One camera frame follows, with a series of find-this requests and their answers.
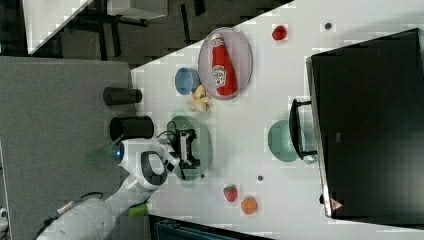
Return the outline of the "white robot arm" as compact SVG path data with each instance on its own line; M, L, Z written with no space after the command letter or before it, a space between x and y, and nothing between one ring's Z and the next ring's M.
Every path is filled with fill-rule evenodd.
M199 164L192 155L196 138L194 129L175 129L169 138L116 142L111 148L112 156L128 172L120 188L107 199L89 193L67 203L44 221L34 240L105 240L117 218L129 208L145 203L170 173Z

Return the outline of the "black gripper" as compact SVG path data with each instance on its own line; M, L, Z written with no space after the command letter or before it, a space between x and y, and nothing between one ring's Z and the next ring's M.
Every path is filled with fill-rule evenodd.
M192 143L196 138L194 129L177 130L174 140L174 150L180 158L182 169L196 169L200 166L200 160L193 156Z

